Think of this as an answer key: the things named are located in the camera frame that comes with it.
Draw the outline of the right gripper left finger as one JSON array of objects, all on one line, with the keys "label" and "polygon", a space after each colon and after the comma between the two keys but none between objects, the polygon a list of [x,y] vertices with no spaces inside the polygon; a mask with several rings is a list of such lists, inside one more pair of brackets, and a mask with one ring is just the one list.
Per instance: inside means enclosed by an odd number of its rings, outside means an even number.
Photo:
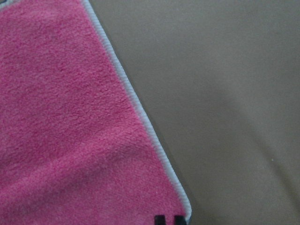
[{"label": "right gripper left finger", "polygon": [[166,225],[165,215],[156,215],[154,217],[154,225]]}]

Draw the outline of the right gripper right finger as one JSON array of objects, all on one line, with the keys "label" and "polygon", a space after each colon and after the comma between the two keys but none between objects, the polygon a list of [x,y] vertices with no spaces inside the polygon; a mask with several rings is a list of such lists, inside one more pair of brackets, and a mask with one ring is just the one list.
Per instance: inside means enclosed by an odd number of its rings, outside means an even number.
[{"label": "right gripper right finger", "polygon": [[187,225],[185,217],[183,215],[175,215],[174,216],[174,225]]}]

